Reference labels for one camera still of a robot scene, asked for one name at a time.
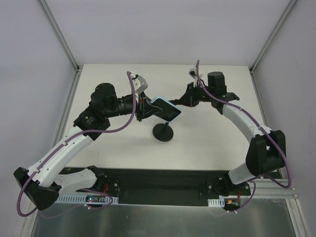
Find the blue case black phone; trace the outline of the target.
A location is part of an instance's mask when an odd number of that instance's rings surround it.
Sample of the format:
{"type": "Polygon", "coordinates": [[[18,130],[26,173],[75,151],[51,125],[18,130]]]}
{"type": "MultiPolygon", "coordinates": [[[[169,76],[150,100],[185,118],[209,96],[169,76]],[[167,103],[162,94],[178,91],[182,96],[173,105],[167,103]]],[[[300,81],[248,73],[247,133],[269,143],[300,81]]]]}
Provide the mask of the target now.
{"type": "Polygon", "coordinates": [[[160,112],[156,112],[154,113],[154,115],[164,120],[165,122],[172,122],[182,112],[178,107],[173,105],[171,102],[159,96],[152,99],[150,103],[151,105],[157,106],[161,109],[160,112]]]}

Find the black phone stand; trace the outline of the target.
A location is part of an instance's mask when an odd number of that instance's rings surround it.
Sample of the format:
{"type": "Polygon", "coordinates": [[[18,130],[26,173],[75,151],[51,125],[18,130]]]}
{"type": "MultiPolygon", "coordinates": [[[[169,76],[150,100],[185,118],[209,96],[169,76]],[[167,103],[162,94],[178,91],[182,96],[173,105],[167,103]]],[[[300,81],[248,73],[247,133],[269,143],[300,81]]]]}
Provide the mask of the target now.
{"type": "Polygon", "coordinates": [[[169,122],[156,124],[153,127],[152,134],[161,142],[169,142],[174,136],[173,129],[170,127],[169,122]]]}

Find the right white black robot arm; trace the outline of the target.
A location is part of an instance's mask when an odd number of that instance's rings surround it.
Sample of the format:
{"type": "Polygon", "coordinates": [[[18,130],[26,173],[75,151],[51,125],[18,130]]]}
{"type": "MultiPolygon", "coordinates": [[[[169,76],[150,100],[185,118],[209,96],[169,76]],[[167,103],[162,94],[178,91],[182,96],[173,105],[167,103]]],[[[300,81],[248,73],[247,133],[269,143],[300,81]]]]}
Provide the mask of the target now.
{"type": "Polygon", "coordinates": [[[229,119],[249,142],[245,162],[219,178],[213,185],[215,193],[225,197],[233,195],[247,181],[286,166],[285,134],[259,123],[246,110],[240,98],[235,93],[227,91],[222,72],[208,73],[208,84],[204,84],[195,69],[191,69],[189,75],[194,82],[187,85],[181,98],[171,102],[187,107],[209,102],[220,114],[229,119]]]}

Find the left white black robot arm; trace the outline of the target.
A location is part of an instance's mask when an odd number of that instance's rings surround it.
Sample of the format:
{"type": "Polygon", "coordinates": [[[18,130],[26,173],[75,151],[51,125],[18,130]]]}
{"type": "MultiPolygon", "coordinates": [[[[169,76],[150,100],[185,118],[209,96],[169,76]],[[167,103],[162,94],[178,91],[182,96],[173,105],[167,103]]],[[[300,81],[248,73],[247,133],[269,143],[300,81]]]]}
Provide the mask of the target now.
{"type": "Polygon", "coordinates": [[[101,191],[105,174],[96,166],[65,177],[60,172],[100,135],[122,131],[133,119],[141,121],[163,111],[161,106],[138,90],[139,82],[132,83],[131,94],[118,98],[112,84],[97,85],[88,107],[75,119],[68,133],[38,162],[14,171],[21,188],[17,204],[20,204],[22,195],[26,195],[36,210],[45,210],[62,194],[85,188],[101,191]]]}

